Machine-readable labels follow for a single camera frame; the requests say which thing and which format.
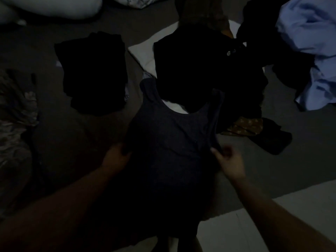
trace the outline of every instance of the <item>hand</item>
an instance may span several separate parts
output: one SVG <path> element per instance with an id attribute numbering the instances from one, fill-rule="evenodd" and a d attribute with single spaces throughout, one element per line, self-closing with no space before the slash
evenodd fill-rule
<path id="1" fill-rule="evenodd" d="M 123 154 L 123 143 L 113 145 L 106 153 L 101 167 L 108 170 L 111 174 L 118 174 L 128 163 L 131 152 Z"/>
<path id="2" fill-rule="evenodd" d="M 230 181 L 246 178 L 243 158 L 232 146 L 224 146 L 222 153 L 215 148 L 211 148 L 210 150 L 215 155 L 225 176 Z"/>

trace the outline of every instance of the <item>blue fabric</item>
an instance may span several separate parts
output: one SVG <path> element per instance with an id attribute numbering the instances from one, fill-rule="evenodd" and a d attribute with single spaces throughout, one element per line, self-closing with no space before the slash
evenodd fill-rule
<path id="1" fill-rule="evenodd" d="M 315 55 L 311 81 L 296 101 L 306 110 L 336 102 L 336 0 L 290 0 L 276 23 L 295 51 Z"/>

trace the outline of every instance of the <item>black tank top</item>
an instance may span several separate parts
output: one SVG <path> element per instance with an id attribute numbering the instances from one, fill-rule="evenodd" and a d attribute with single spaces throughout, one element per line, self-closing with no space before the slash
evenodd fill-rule
<path id="1" fill-rule="evenodd" d="M 159 233 L 195 236 L 214 174 L 210 147 L 224 94 L 213 89 L 197 112 L 181 114 L 160 98 L 154 78 L 140 83 L 143 103 L 126 136 L 128 201 Z"/>

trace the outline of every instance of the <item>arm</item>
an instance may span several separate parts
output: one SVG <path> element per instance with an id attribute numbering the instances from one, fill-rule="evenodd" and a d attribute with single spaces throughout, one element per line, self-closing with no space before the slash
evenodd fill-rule
<path id="1" fill-rule="evenodd" d="M 49 251 L 78 226 L 108 182 L 127 164 L 122 145 L 113 146 L 101 167 L 68 187 L 41 199 L 0 225 L 0 251 Z"/>
<path id="2" fill-rule="evenodd" d="M 224 174 L 235 188 L 269 251 L 336 251 L 336 245 L 290 214 L 254 186 L 245 175 L 241 155 L 227 146 L 223 154 L 211 148 Z"/>

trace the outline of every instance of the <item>black cloth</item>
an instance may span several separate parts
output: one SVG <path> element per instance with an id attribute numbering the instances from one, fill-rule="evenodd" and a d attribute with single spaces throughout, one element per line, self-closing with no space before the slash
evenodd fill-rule
<path id="1" fill-rule="evenodd" d="M 274 64 L 273 71 L 285 85 L 300 94 L 310 81 L 314 55 L 293 51 L 275 24 L 280 8 L 289 0 L 250 0 L 243 9 L 244 21 L 237 38 L 247 43 L 259 67 Z"/>
<path id="2" fill-rule="evenodd" d="M 181 114 L 164 104 L 154 78 L 140 87 L 143 103 L 126 136 L 132 156 L 119 180 L 122 205 L 157 235 L 195 237 L 218 170 L 210 147 L 220 147 L 215 127 L 224 94 L 214 89 L 199 111 Z"/>
<path id="3" fill-rule="evenodd" d="M 212 89 L 225 93 L 217 133 L 240 116 L 261 118 L 268 81 L 254 57 L 236 39 L 202 25 L 183 25 L 154 43 L 157 90 L 164 100 L 195 112 Z"/>
<path id="4" fill-rule="evenodd" d="M 292 142 L 292 134 L 280 129 L 274 121 L 263 118 L 262 132 L 249 138 L 268 153 L 278 155 Z"/>
<path id="5" fill-rule="evenodd" d="M 55 44 L 64 70 L 64 92 L 84 114 L 104 115 L 124 107 L 127 70 L 125 44 L 119 34 L 91 33 L 87 38 Z"/>

